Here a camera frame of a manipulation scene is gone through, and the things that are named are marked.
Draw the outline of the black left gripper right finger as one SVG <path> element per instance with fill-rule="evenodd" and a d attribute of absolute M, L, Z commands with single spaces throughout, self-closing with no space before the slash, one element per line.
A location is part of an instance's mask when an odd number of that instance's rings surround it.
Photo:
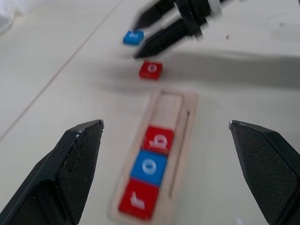
<path fill-rule="evenodd" d="M 270 225 L 300 223 L 300 155 L 278 132 L 231 120 L 244 179 Z"/>

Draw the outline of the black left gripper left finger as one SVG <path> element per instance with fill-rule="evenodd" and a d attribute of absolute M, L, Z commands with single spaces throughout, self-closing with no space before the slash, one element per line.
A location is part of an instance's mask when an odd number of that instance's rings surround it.
<path fill-rule="evenodd" d="M 65 131 L 0 214 L 2 225 L 77 225 L 93 182 L 103 120 Z"/>

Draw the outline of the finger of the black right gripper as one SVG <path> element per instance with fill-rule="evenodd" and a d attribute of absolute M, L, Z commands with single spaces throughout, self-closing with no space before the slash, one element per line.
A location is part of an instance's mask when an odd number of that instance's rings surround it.
<path fill-rule="evenodd" d="M 174 7 L 174 0 L 155 0 L 145 9 L 138 12 L 133 22 L 132 30 L 142 30 L 152 26 Z"/>
<path fill-rule="evenodd" d="M 193 35 L 199 35 L 198 24 L 195 22 L 189 23 L 189 21 L 180 18 L 148 37 L 133 57 L 134 59 L 145 59 L 156 56 L 184 37 Z"/>

